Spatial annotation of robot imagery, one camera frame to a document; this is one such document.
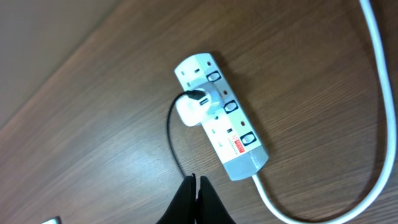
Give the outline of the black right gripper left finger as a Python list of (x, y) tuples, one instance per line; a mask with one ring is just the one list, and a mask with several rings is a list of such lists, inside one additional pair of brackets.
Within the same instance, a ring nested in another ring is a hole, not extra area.
[(196, 210), (196, 176), (186, 176), (157, 224), (194, 224)]

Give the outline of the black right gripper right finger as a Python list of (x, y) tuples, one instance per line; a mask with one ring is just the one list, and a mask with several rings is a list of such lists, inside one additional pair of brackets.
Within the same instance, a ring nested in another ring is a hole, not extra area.
[(200, 177), (195, 220), (199, 224), (235, 224), (209, 179)]

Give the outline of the blue Galaxy smartphone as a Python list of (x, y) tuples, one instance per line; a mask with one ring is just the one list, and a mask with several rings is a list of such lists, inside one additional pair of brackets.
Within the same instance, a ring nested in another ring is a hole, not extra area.
[(56, 216), (42, 222), (41, 224), (62, 224), (62, 221), (59, 216)]

